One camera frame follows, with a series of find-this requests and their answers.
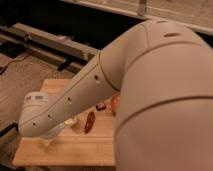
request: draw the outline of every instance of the wooden cutting board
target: wooden cutting board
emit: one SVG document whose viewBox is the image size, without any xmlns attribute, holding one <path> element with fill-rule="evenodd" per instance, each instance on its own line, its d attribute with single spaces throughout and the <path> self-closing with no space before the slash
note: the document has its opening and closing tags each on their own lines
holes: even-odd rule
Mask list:
<svg viewBox="0 0 213 171">
<path fill-rule="evenodd" d="M 69 79 L 47 79 L 41 91 L 53 95 Z M 110 101 L 107 108 L 98 112 L 92 107 L 78 115 L 78 124 L 66 127 L 49 145 L 41 138 L 22 138 L 13 160 L 15 166 L 114 166 L 113 131 L 114 116 Z M 92 130 L 85 135 L 87 115 L 96 116 Z"/>
</svg>

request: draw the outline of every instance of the cable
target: cable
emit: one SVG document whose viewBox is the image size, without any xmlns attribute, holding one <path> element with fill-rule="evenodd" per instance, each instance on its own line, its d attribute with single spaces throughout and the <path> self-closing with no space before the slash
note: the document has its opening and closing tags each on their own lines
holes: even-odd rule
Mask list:
<svg viewBox="0 0 213 171">
<path fill-rule="evenodd" d="M 26 44 L 26 46 L 27 46 L 27 49 L 31 51 L 30 45 L 29 45 L 29 43 L 28 43 L 28 37 L 29 37 L 29 35 L 26 34 L 25 37 L 24 37 L 24 41 L 25 41 L 25 44 Z M 12 64 L 12 63 L 17 63 L 17 62 L 22 62 L 22 61 L 24 61 L 25 59 L 27 59 L 27 58 L 28 58 L 29 56 L 31 56 L 31 55 L 32 55 L 32 52 L 29 53 L 29 54 L 27 54 L 27 55 L 26 55 L 25 57 L 23 57 L 22 59 L 12 60 L 12 61 L 8 62 L 5 66 L 3 66 L 3 67 L 0 66 L 0 75 L 2 75 L 2 74 L 6 71 L 6 69 L 9 67 L 10 64 Z"/>
</svg>

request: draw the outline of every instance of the black screw hole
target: black screw hole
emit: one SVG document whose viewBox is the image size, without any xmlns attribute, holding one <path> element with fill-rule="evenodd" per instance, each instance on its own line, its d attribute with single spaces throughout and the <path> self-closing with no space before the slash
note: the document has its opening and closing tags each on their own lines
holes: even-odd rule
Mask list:
<svg viewBox="0 0 213 171">
<path fill-rule="evenodd" d="M 96 83 L 100 83 L 100 79 L 97 75 L 95 75 L 95 81 L 96 81 Z"/>
<path fill-rule="evenodd" d="M 72 104 L 72 99 L 70 97 L 67 98 L 69 104 Z"/>
</svg>

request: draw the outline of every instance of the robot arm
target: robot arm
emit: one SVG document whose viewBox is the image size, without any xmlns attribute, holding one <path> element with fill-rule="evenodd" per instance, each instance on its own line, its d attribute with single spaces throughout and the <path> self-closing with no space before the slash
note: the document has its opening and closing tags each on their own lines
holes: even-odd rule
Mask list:
<svg viewBox="0 0 213 171">
<path fill-rule="evenodd" d="M 19 131 L 39 136 L 121 91 L 118 170 L 213 168 L 206 160 L 213 156 L 212 57 L 212 49 L 189 29 L 144 22 L 104 48 L 56 96 L 35 97 L 38 103 L 27 95 Z"/>
</svg>

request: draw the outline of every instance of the food item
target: food item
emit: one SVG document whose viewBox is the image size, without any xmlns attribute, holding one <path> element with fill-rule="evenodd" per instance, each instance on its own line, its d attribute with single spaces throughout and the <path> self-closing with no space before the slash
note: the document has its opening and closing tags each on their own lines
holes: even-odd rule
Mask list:
<svg viewBox="0 0 213 171">
<path fill-rule="evenodd" d="M 114 115 L 116 115 L 117 113 L 119 103 L 120 103 L 120 94 L 117 94 L 111 98 L 111 107 Z"/>
<path fill-rule="evenodd" d="M 94 112 L 90 112 L 87 116 L 87 122 L 86 122 L 86 125 L 85 125 L 85 128 L 84 128 L 85 134 L 88 134 L 90 132 L 94 123 L 95 123 L 95 114 L 94 114 Z"/>
<path fill-rule="evenodd" d="M 96 106 L 97 111 L 106 109 L 106 104 L 104 102 L 98 103 Z"/>
<path fill-rule="evenodd" d="M 65 125 L 72 127 L 72 126 L 76 125 L 77 122 L 78 122 L 78 117 L 74 116 L 73 118 L 66 120 L 64 123 L 65 123 Z"/>
</svg>

